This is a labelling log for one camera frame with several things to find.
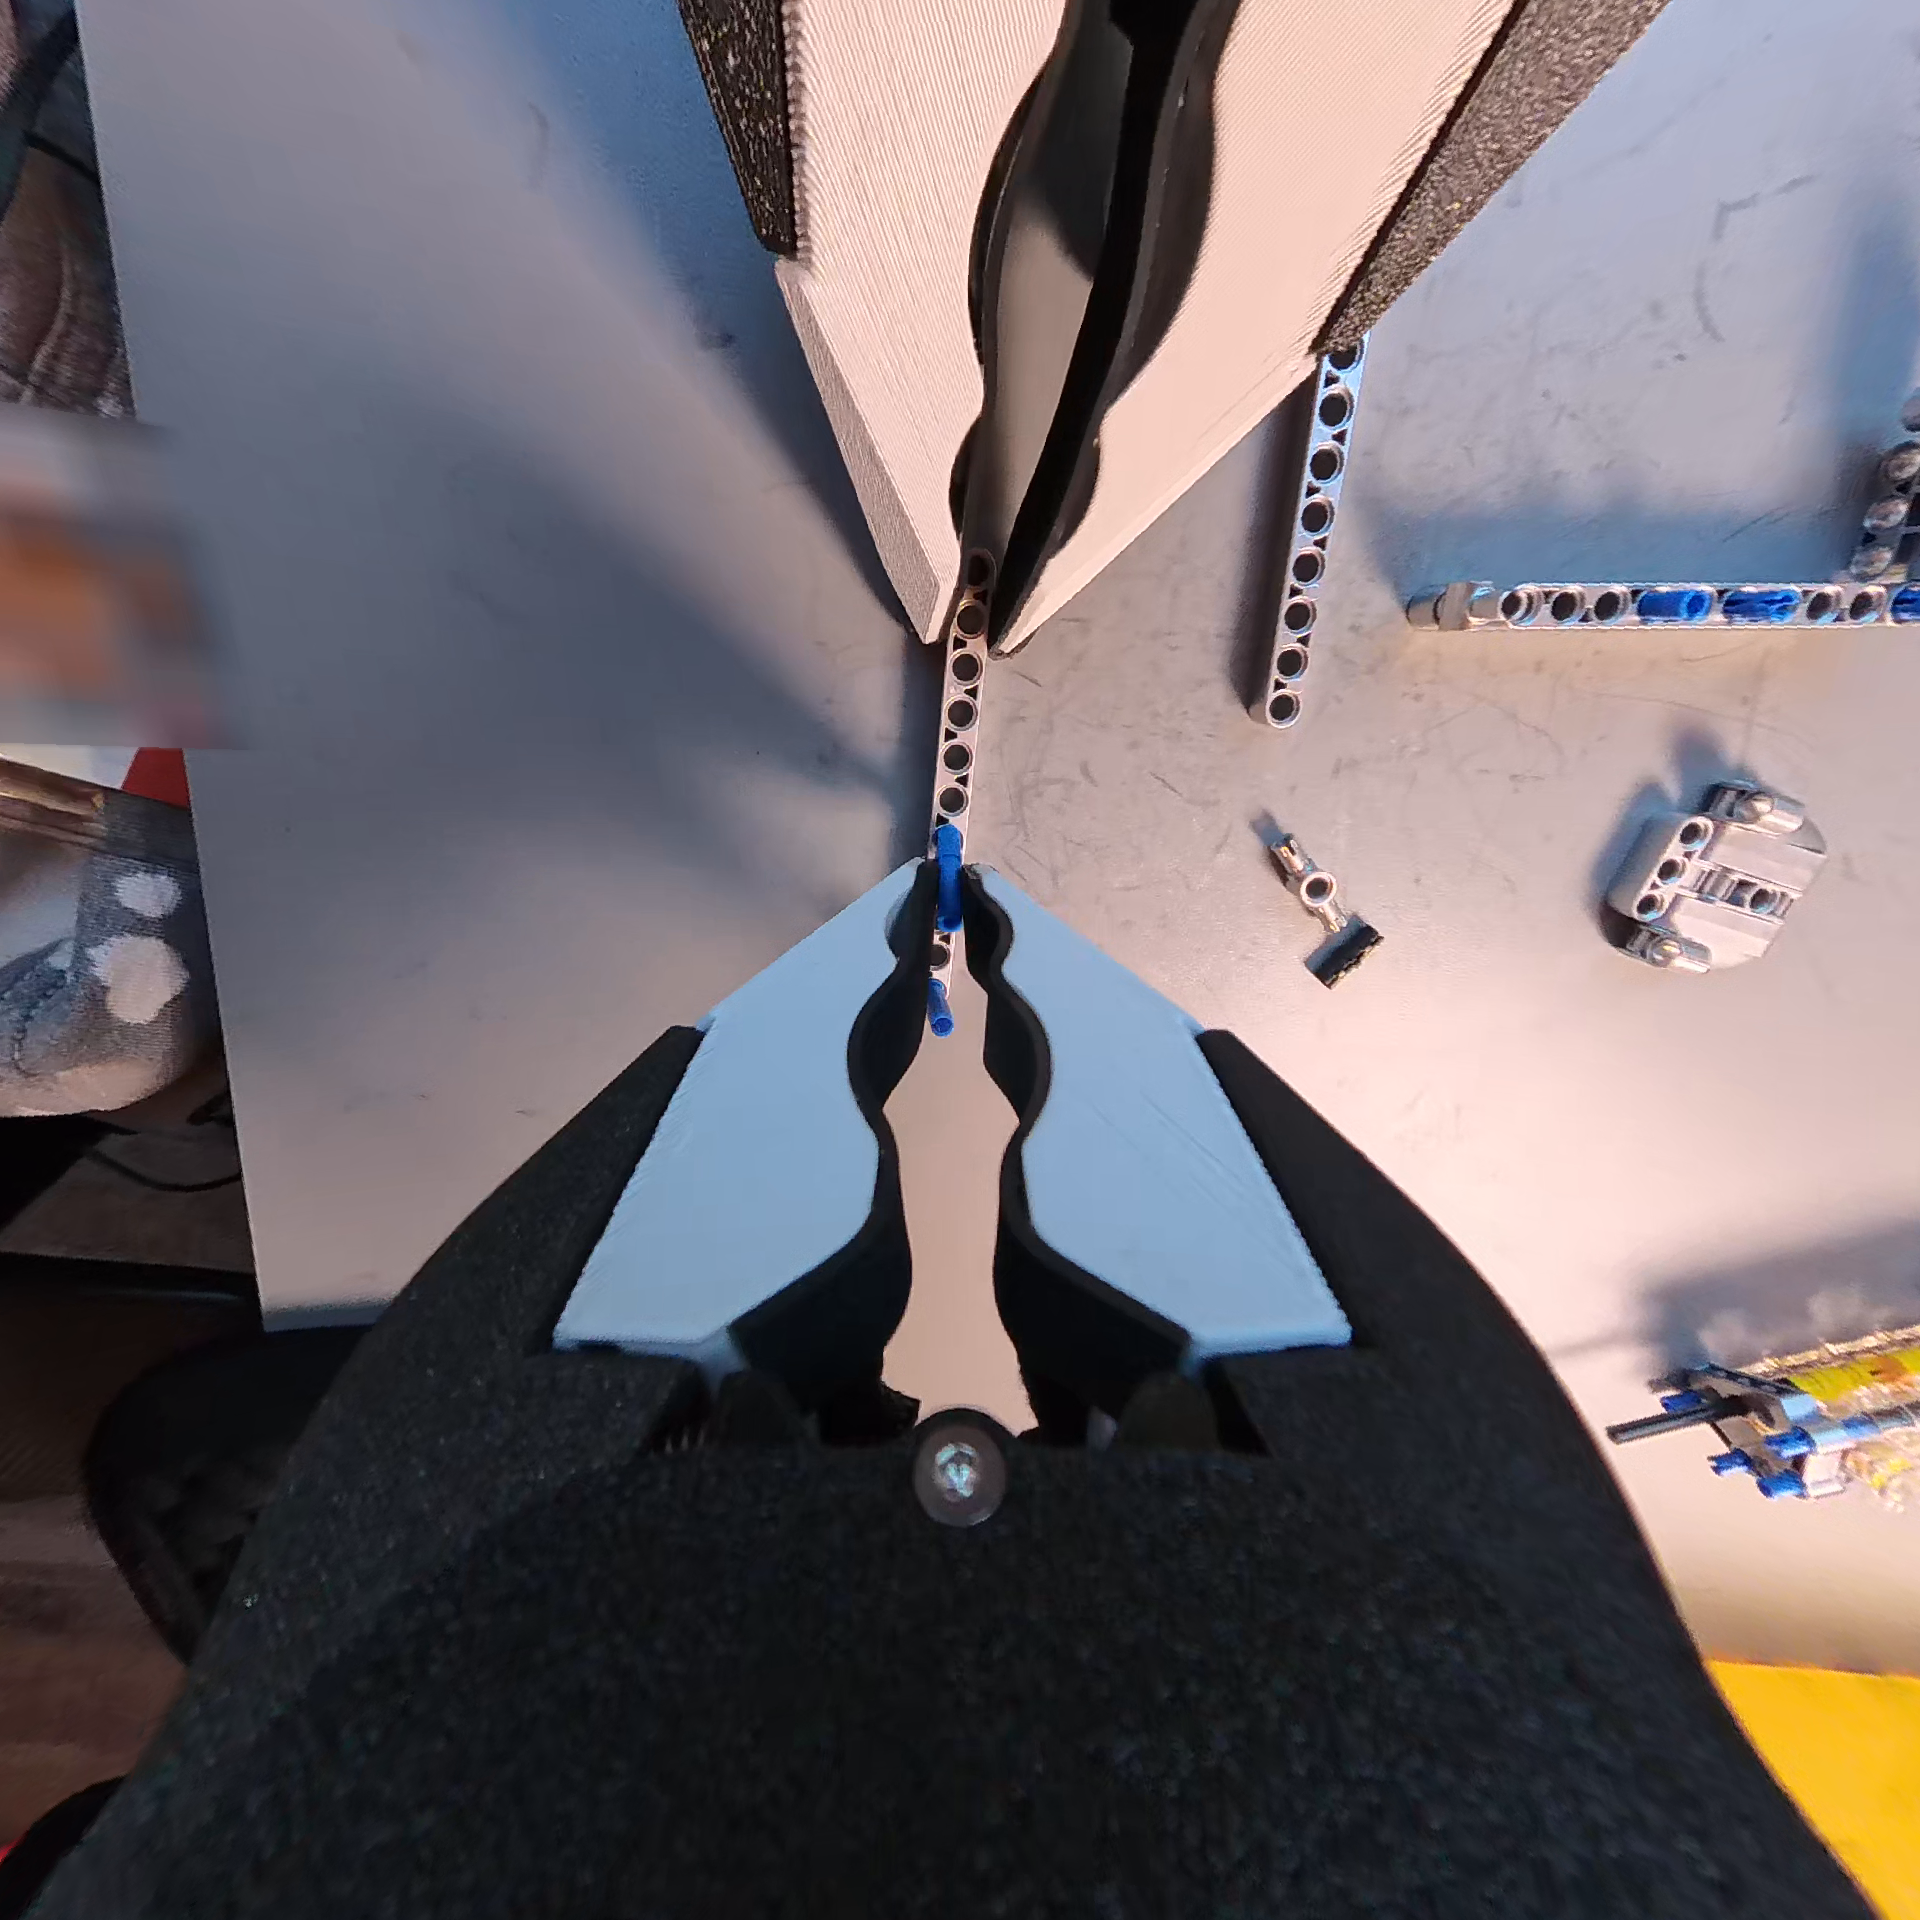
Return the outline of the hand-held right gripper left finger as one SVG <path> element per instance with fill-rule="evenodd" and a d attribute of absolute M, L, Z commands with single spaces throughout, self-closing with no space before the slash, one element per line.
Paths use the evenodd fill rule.
<path fill-rule="evenodd" d="M 885 1105 L 925 1030 L 938 866 L 905 861 L 719 999 L 553 1329 L 558 1353 L 777 1385 L 833 1444 L 919 1415 L 882 1356 L 913 1284 Z"/>

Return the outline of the long grey beam with pins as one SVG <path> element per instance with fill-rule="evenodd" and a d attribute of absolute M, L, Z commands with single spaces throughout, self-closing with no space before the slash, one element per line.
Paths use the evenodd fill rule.
<path fill-rule="evenodd" d="M 1915 582 L 1450 582 L 1405 605 L 1434 633 L 1917 633 Z"/>

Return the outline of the transparent brick assembly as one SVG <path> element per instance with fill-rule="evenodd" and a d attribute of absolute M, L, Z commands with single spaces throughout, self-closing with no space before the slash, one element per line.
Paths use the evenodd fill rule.
<path fill-rule="evenodd" d="M 1709 1469 L 1770 1502 L 1917 1500 L 1917 1325 L 1746 1363 L 1695 1359 L 1650 1385 L 1660 1405 L 1609 1423 L 1615 1446 L 1706 1431 Z"/>

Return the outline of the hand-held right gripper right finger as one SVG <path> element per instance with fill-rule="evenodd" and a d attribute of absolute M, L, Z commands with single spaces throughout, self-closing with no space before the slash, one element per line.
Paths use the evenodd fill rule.
<path fill-rule="evenodd" d="M 1353 1322 L 1177 1001 L 991 868 L 965 868 L 981 1058 L 1012 1131 L 991 1297 L 1027 1438 L 1085 1444 L 1157 1383 L 1345 1353 Z"/>

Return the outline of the small grey pin connector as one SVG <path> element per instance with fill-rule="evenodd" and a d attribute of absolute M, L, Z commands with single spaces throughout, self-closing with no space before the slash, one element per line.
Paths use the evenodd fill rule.
<path fill-rule="evenodd" d="M 1329 932 L 1345 930 L 1351 921 L 1351 911 L 1332 870 L 1324 868 L 1303 847 L 1298 837 L 1285 831 L 1270 813 L 1254 818 L 1254 831 L 1261 842 L 1266 860 L 1281 876 L 1283 886 L 1293 895 L 1300 909 L 1317 918 Z"/>

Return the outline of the short grey building beam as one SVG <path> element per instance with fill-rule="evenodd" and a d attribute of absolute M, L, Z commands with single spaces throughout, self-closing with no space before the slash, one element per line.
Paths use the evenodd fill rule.
<path fill-rule="evenodd" d="M 1251 718 L 1270 731 L 1291 729 L 1303 716 L 1370 348 L 1371 337 L 1362 331 L 1318 354 L 1303 386 L 1281 407 L 1277 604 L 1266 665 L 1247 703 Z"/>

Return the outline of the grey spotted cloth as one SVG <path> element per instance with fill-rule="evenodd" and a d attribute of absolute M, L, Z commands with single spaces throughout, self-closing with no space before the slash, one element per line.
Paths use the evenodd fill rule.
<path fill-rule="evenodd" d="M 183 1078 L 217 1006 L 199 868 L 5 844 L 3 1115 L 117 1114 Z"/>

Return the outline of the pale patterned cloth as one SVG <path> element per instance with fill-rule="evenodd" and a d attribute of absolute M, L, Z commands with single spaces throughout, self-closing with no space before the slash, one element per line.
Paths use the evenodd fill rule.
<path fill-rule="evenodd" d="M 133 419 L 75 5 L 3 5 L 3 402 Z"/>

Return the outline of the person's black clothing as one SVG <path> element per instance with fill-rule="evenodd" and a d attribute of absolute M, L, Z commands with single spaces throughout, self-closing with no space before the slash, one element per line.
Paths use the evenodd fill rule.
<path fill-rule="evenodd" d="M 283 1465 L 367 1325 L 226 1335 L 124 1385 L 83 1454 L 86 1519 L 190 1663 Z"/>

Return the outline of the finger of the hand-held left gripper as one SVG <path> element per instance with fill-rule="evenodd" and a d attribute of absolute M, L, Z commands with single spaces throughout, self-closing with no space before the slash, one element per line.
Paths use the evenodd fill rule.
<path fill-rule="evenodd" d="M 881 565 L 938 641 L 965 538 L 1001 558 L 1066 396 L 1089 274 L 1045 237 L 1047 143 L 1106 5 L 779 7 L 797 249 L 782 299 Z"/>
<path fill-rule="evenodd" d="M 1129 87 L 1089 313 L 1001 549 L 1007 655 L 1307 374 L 1513 5 L 1119 5 Z"/>

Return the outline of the yellow storage bin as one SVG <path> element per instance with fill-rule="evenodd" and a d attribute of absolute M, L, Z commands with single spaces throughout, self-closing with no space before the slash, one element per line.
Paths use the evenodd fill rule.
<path fill-rule="evenodd" d="M 1885 1918 L 1917 1915 L 1917 1681 L 1709 1661 L 1775 1780 Z"/>

